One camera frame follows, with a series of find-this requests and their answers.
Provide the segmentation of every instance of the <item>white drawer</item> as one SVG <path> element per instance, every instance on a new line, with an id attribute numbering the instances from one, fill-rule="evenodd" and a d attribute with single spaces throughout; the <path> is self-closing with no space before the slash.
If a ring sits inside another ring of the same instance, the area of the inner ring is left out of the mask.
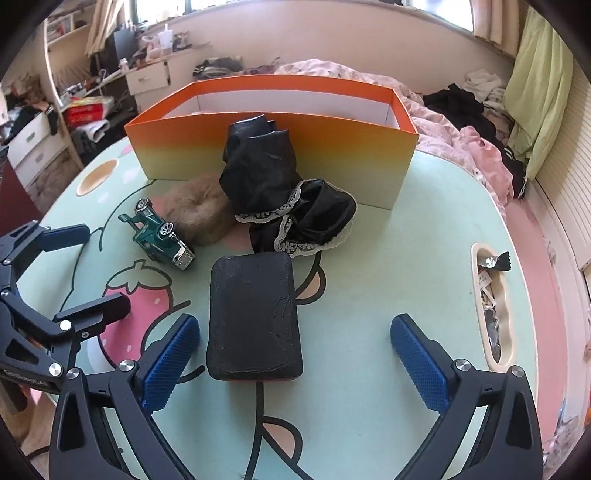
<path id="1" fill-rule="evenodd" d="M 8 144 L 8 159 L 13 168 L 49 134 L 49 121 L 44 113 L 40 113 Z"/>
<path id="2" fill-rule="evenodd" d="M 41 171 L 66 147 L 60 134 L 50 135 L 37 144 L 29 154 L 15 167 L 18 180 L 24 187 L 31 184 Z"/>
<path id="3" fill-rule="evenodd" d="M 129 72 L 127 86 L 131 95 L 168 86 L 168 64 L 165 61 Z"/>

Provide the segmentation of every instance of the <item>green curtain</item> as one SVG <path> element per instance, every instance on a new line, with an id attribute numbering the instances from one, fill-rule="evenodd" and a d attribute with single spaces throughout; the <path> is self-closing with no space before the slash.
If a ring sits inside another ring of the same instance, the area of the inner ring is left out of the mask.
<path id="1" fill-rule="evenodd" d="M 534 179 L 562 123 L 573 78 L 573 54 L 550 24 L 529 7 L 505 92 L 505 108 L 515 119 L 508 145 Z"/>

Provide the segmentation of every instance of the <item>toy car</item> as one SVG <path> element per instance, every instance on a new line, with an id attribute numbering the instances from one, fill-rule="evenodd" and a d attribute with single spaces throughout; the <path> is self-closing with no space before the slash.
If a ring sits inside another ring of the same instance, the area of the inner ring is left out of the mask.
<path id="1" fill-rule="evenodd" d="M 137 243 L 155 262 L 172 262 L 184 270 L 195 259 L 191 249 L 174 233 L 174 225 L 162 220 L 152 208 L 150 199 L 140 199 L 135 205 L 135 216 L 119 215 L 119 220 L 135 230 Z"/>

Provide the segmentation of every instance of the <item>white radiator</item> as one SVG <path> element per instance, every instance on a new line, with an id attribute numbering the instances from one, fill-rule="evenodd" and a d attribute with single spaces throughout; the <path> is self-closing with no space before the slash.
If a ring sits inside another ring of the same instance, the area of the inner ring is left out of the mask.
<path id="1" fill-rule="evenodd" d="M 591 263 L 591 84 L 576 62 L 560 132 L 536 178 L 582 270 Z"/>

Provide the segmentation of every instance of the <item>desk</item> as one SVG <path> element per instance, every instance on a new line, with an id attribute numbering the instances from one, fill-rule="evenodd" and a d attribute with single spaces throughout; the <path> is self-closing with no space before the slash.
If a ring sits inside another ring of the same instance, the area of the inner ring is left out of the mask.
<path id="1" fill-rule="evenodd" d="M 118 163 L 110 178 L 76 196 L 88 173 L 113 158 Z M 416 152 L 392 211 L 360 205 L 349 239 L 324 252 L 319 265 L 314 257 L 294 259 L 296 285 L 318 273 L 303 294 L 313 301 L 298 307 L 304 374 L 259 385 L 216 381 L 204 370 L 210 271 L 222 255 L 251 251 L 247 231 L 238 228 L 198 249 L 194 265 L 179 271 L 151 262 L 117 219 L 131 213 L 140 197 L 161 196 L 172 184 L 148 181 L 127 139 L 109 147 L 42 222 L 87 223 L 94 232 L 89 243 L 40 255 L 18 287 L 25 301 L 50 317 L 103 294 L 131 296 L 134 328 L 85 342 L 78 355 L 85 372 L 137 358 L 142 344 L 161 338 L 180 313 L 197 317 L 202 344 L 186 371 L 194 378 L 177 385 L 166 408 L 154 414 L 196 478 L 237 480 L 249 462 L 256 462 L 253 475 L 262 480 L 297 480 L 298 469 L 316 480 L 394 478 L 437 414 L 425 408 L 394 354 L 390 322 L 409 313 L 452 358 L 485 369 L 470 266 L 477 242 L 511 255 L 506 280 L 517 363 L 536 398 L 535 335 L 521 267 L 488 193 L 462 169 Z M 482 416 L 480 408 L 448 474 L 460 471 Z M 115 414 L 109 418 L 131 472 L 141 475 Z M 257 440 L 255 431 L 267 439 Z"/>

